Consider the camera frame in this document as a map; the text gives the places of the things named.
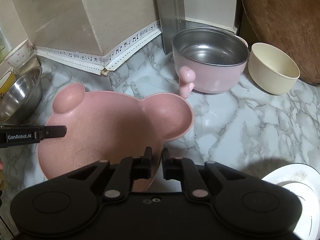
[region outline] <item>pink bear-shaped plate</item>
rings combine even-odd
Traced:
[[[193,111],[182,97],[159,93],[142,100],[113,91],[85,92],[79,83],[62,89],[52,104],[46,125],[65,125],[63,138],[37,146],[40,168],[52,179],[98,160],[119,163],[142,156],[152,147],[152,178],[134,182],[134,191],[146,190],[158,170],[165,141],[182,137],[193,124]]]

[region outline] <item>round wooden board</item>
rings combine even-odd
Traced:
[[[242,0],[261,42],[287,53],[300,79],[320,84],[320,0]]]

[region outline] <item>marble countertop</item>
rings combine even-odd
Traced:
[[[44,125],[52,113],[54,95],[65,85],[81,82],[86,90],[114,90],[137,98],[159,92],[178,93],[178,77],[172,55],[164,55],[159,39],[146,45],[109,78],[74,70],[43,59],[43,98],[27,121]],[[258,88],[247,71],[239,83],[222,94],[193,91],[187,101],[195,122],[178,140],[165,143],[172,156],[192,159],[196,164],[215,160],[247,174],[263,177],[277,167],[298,162],[320,171],[320,90],[297,81],[282,96]],[[8,187],[4,190],[0,215],[14,233],[9,203],[25,187],[45,180],[37,163],[35,145],[1,150]],[[177,181],[165,181],[162,169],[152,191],[180,190]]]

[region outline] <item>pink bowl handle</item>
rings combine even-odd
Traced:
[[[186,99],[189,93],[194,89],[193,81],[196,79],[196,73],[189,67],[183,66],[179,69],[179,94]]]

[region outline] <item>screw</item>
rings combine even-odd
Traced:
[[[111,190],[107,190],[104,195],[108,198],[116,198],[120,196],[120,192],[115,190],[115,189],[111,189]]]
[[[196,189],[192,192],[192,195],[194,197],[198,197],[198,198],[202,198],[202,197],[206,197],[209,193],[206,190],[203,189]]]
[[[161,201],[161,198],[154,197],[154,198],[152,199],[152,201],[153,201],[153,202],[160,202],[160,201]]]
[[[144,199],[142,202],[145,203],[145,204],[151,204],[152,203],[152,201],[150,199]]]

